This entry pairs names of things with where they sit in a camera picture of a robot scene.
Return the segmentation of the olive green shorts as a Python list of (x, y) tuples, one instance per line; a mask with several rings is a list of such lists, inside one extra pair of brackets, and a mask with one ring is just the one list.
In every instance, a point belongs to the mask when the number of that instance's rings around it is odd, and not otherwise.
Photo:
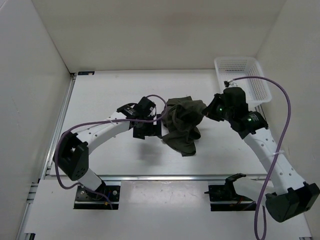
[(202, 100), (193, 100), (191, 96), (170, 98), (166, 102), (167, 113), (162, 119), (163, 126), (168, 130), (162, 140), (183, 157), (194, 156), (197, 152), (195, 141), (201, 138), (198, 125), (207, 107)]

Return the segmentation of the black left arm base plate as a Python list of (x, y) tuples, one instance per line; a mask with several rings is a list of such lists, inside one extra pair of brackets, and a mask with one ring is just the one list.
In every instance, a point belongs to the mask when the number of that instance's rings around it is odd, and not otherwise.
[(106, 198), (101, 195), (92, 194), (80, 186), (77, 187), (73, 208), (75, 210), (118, 210), (120, 201), (120, 185), (107, 185), (104, 195), (111, 201), (111, 205)]

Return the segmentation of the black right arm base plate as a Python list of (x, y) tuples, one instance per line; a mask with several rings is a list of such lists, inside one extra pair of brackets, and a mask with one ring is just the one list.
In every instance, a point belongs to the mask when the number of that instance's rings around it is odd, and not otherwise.
[(204, 194), (209, 196), (211, 212), (245, 212), (256, 210), (256, 202), (251, 198), (229, 190), (225, 185), (209, 185)]

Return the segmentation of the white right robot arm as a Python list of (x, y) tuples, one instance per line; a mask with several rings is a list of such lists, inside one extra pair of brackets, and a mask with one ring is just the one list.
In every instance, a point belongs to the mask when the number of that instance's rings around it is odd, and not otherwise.
[(250, 111), (244, 93), (216, 93), (202, 112), (214, 121), (227, 121), (252, 149), (273, 184), (264, 206), (272, 218), (282, 223), (311, 209), (320, 195), (316, 183), (308, 184), (277, 149), (267, 121)]

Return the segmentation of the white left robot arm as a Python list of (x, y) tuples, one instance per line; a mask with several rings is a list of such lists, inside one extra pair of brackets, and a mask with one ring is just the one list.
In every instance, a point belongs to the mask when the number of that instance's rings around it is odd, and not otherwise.
[(108, 201), (105, 182), (89, 167), (90, 154), (111, 138), (130, 130), (134, 138), (160, 136), (161, 121), (167, 111), (165, 107), (158, 114), (156, 104), (143, 97), (139, 103), (119, 107), (105, 120), (80, 123), (66, 130), (53, 156), (59, 185), (65, 190), (80, 186), (93, 200)]

